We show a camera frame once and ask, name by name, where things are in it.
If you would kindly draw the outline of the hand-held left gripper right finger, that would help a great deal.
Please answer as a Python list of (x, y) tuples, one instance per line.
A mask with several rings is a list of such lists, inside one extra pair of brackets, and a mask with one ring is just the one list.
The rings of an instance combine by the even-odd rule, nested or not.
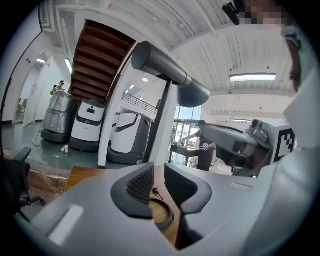
[(274, 173), (274, 165), (249, 178), (165, 164), (165, 186), (180, 210), (179, 255), (244, 256)]

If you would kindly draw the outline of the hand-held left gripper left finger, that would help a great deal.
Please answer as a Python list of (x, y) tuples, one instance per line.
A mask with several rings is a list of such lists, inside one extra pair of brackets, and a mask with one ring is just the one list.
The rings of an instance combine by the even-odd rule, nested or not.
[(174, 256), (149, 208), (154, 165), (107, 171), (80, 182), (32, 220), (58, 254), (70, 256)]

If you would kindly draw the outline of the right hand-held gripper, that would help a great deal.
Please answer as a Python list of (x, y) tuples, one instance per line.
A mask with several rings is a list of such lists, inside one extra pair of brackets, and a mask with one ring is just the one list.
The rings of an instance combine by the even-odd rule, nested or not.
[(216, 144), (216, 156), (231, 167), (233, 176), (248, 178), (290, 154), (296, 140), (285, 119), (254, 119), (245, 132), (207, 123), (202, 135)]

